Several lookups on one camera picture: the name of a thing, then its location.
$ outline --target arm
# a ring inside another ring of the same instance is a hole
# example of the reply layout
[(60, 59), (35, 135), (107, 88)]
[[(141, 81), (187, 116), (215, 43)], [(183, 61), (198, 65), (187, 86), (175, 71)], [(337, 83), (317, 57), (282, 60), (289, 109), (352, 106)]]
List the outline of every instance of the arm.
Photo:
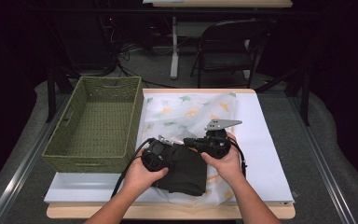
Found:
[(204, 152), (201, 156), (208, 164), (216, 168), (217, 173), (231, 186), (244, 223), (281, 223), (243, 176), (239, 152), (234, 146), (231, 146), (228, 154), (220, 160)]
[(158, 172), (149, 172), (138, 153), (124, 178), (122, 189), (107, 202), (98, 212), (96, 212), (85, 223), (120, 223), (132, 203), (144, 193), (156, 180), (161, 179), (168, 173), (168, 168), (164, 168)]

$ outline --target green wicker basket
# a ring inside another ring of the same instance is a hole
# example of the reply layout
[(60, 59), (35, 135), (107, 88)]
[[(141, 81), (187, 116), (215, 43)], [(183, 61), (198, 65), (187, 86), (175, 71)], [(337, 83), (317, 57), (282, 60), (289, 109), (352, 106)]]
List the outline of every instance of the green wicker basket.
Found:
[(136, 148), (144, 103), (139, 77), (82, 77), (44, 160), (62, 173), (121, 173)]

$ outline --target metal bracket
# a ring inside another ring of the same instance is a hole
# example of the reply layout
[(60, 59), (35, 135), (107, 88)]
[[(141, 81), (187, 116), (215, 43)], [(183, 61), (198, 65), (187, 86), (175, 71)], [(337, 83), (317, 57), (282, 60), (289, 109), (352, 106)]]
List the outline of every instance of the metal bracket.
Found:
[(242, 124), (242, 121), (235, 119), (212, 119), (206, 126), (205, 131), (222, 130), (237, 124)]
[(173, 142), (168, 141), (165, 137), (163, 137), (162, 135), (158, 136), (158, 140), (163, 143), (166, 144), (168, 146), (173, 146)]

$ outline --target white paper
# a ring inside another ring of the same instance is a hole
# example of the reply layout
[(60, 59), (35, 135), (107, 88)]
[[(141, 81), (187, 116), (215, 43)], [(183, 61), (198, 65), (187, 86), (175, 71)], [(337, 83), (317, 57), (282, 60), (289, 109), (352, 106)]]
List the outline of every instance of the white paper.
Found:
[[(158, 93), (146, 93), (148, 96)], [(265, 122), (255, 93), (237, 93), (234, 134), (247, 162), (246, 177), (266, 203), (293, 202), (291, 190)], [(141, 136), (145, 115), (141, 116), (138, 136)], [(57, 173), (45, 197), (46, 203), (107, 202), (119, 174), (59, 174)], [(166, 202), (154, 189), (148, 189), (137, 202)]]

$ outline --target person's right hand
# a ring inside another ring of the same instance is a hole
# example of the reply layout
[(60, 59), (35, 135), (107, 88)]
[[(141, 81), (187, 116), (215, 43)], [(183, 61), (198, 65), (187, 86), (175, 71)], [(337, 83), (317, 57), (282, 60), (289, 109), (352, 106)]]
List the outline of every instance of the person's right hand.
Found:
[[(236, 140), (235, 136), (231, 133), (227, 133), (228, 137)], [(206, 163), (216, 168), (217, 173), (222, 176), (224, 180), (231, 186), (235, 179), (239, 176), (243, 176), (241, 169), (241, 160), (238, 149), (231, 146), (228, 154), (222, 159), (215, 159), (208, 155), (206, 152), (201, 153), (201, 157)]]

